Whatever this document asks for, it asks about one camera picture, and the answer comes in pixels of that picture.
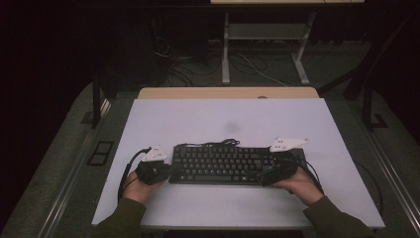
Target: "black keyboard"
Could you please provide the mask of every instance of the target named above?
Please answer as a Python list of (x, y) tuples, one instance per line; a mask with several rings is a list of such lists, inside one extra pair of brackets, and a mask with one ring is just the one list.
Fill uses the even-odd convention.
[(170, 183), (181, 184), (260, 184), (249, 174), (265, 171), (274, 159), (297, 161), (306, 167), (302, 149), (271, 153), (269, 148), (175, 146)]

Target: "person's right hand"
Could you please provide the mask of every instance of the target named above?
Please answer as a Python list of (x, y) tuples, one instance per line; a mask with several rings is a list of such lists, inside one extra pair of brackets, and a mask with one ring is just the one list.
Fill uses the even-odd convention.
[(309, 175), (301, 168), (297, 168), (296, 174), (292, 177), (278, 181), (273, 185), (293, 192), (307, 206), (312, 205), (324, 196)]

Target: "hand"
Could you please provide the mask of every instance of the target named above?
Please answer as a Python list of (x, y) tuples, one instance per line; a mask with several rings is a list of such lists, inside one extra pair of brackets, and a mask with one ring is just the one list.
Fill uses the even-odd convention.
[(131, 172), (126, 179), (123, 197), (144, 204), (149, 199), (149, 196), (152, 194), (152, 191), (154, 191), (162, 184), (163, 181), (155, 183), (153, 185), (147, 185), (137, 178), (136, 172)]
[(307, 206), (324, 196), (301, 168), (297, 168), (296, 174), (292, 177), (278, 181), (273, 185), (292, 191)]

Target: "table surface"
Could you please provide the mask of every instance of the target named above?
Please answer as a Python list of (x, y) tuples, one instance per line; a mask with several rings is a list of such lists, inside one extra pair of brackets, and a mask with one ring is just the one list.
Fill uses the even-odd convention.
[[(142, 148), (160, 145), (170, 163), (171, 148), (181, 143), (241, 141), (241, 147), (268, 147), (275, 137), (309, 138), (302, 148), (316, 169), (326, 194), (344, 212), (371, 228), (383, 227), (368, 191), (347, 151), (325, 101), (309, 98), (274, 98), (284, 88), (269, 88), (244, 98), (250, 88), (236, 91), (236, 98), (188, 98), (185, 91), (203, 88), (145, 88), (135, 100), (117, 154), (105, 183), (92, 224), (109, 216), (117, 205), (117, 190), (125, 165)], [(287, 88), (285, 95), (301, 93)], [(164, 98), (152, 92), (182, 91)], [(256, 99), (271, 95), (268, 99)], [(304, 205), (294, 195), (273, 187), (181, 185), (166, 182), (146, 204), (144, 229), (308, 229)]]
[(146, 87), (139, 99), (319, 98), (313, 87)]

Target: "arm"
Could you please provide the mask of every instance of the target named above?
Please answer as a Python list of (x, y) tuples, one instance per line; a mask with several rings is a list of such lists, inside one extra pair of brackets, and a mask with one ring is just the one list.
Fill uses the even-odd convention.
[(146, 185), (137, 179), (136, 173), (130, 173), (114, 213), (94, 228), (91, 237), (141, 237), (140, 222), (146, 211), (144, 203), (160, 185)]
[(341, 212), (324, 196), (302, 169), (298, 168), (294, 176), (278, 181), (274, 186), (292, 191), (308, 206), (303, 213), (314, 226), (317, 237), (374, 237), (360, 220)]

